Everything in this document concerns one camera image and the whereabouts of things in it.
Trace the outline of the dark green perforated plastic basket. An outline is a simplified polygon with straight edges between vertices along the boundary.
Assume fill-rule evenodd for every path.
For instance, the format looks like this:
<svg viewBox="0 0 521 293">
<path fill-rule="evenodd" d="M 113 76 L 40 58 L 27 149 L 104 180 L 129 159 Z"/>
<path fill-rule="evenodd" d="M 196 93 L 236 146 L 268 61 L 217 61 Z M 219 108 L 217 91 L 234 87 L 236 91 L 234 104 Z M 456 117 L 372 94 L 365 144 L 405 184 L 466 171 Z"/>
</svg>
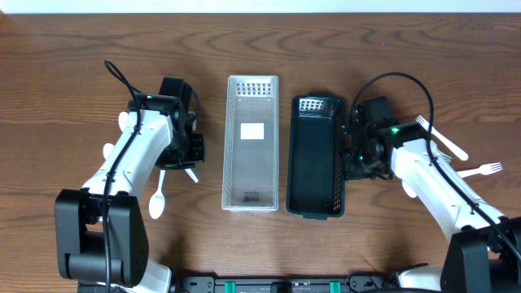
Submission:
<svg viewBox="0 0 521 293">
<path fill-rule="evenodd" d="M 344 214 L 345 103 L 328 94 L 292 100 L 287 211 L 305 219 Z"/>
</svg>

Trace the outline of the white plastic fork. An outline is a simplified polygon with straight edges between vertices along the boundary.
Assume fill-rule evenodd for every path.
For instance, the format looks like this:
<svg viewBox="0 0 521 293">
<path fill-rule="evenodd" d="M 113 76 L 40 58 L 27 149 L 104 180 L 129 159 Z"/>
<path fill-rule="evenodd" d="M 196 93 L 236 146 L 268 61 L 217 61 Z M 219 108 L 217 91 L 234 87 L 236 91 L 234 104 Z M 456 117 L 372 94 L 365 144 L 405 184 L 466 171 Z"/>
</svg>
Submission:
<svg viewBox="0 0 521 293">
<path fill-rule="evenodd" d="M 467 169 L 462 171 L 457 171 L 457 174 L 460 177 L 470 177 L 474 175 L 491 175 L 493 173 L 500 172 L 503 169 L 503 166 L 501 163 L 490 163 L 490 164 L 482 164 L 478 168 L 473 169 Z"/>
<path fill-rule="evenodd" d="M 460 160 L 467 161 L 469 159 L 469 155 L 457 144 L 452 142 L 450 139 L 446 138 L 442 133 L 440 133 L 431 123 L 429 123 L 424 117 L 418 115 L 415 119 L 425 130 L 431 130 L 431 134 L 433 134 L 436 138 L 438 138 L 444 145 L 448 147 L 448 149 L 456 155 Z"/>
</svg>

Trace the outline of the pale blue plastic fork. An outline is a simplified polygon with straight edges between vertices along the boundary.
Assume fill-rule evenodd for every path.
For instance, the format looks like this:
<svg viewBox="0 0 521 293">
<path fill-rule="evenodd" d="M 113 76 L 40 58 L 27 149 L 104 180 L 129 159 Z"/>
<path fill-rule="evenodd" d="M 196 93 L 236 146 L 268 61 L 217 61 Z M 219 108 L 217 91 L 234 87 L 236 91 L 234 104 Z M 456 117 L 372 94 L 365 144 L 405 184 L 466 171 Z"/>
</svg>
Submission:
<svg viewBox="0 0 521 293">
<path fill-rule="evenodd" d="M 451 156 L 445 154 L 445 153 L 442 152 L 442 151 L 438 151 L 438 152 L 436 153 L 436 155 L 437 155 L 437 157 L 438 157 L 439 159 L 442 159 L 443 161 L 445 161 L 445 162 L 448 163 L 448 164 L 450 164 L 451 161 L 452 161 L 452 159 L 453 159 Z"/>
</svg>

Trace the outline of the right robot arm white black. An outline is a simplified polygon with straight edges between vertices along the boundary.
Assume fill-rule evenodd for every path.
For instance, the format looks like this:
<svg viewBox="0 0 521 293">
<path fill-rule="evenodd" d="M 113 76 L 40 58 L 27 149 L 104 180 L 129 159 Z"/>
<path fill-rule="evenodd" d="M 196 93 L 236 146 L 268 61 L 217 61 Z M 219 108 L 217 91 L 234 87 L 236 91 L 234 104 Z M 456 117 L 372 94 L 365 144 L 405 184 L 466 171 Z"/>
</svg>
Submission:
<svg viewBox="0 0 521 293">
<path fill-rule="evenodd" d="M 401 179 L 449 241 L 443 266 L 414 265 L 394 273 L 396 291 L 518 292 L 520 219 L 477 195 L 416 122 L 399 123 L 385 97 L 357 105 L 349 119 L 352 146 L 344 177 Z"/>
</svg>

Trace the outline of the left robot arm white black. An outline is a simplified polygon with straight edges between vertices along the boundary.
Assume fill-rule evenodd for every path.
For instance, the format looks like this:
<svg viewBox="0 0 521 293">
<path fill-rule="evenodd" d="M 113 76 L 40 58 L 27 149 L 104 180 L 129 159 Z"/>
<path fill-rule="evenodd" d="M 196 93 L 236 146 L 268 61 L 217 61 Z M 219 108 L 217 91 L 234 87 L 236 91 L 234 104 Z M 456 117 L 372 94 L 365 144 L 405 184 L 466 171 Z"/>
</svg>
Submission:
<svg viewBox="0 0 521 293">
<path fill-rule="evenodd" d="M 59 275 L 79 292 L 175 292 L 172 270 L 149 257 L 139 201 L 153 168 L 191 170 L 204 161 L 204 139 L 190 112 L 196 94 L 165 77 L 158 94 L 138 93 L 113 150 L 79 190 L 55 200 Z"/>
</svg>

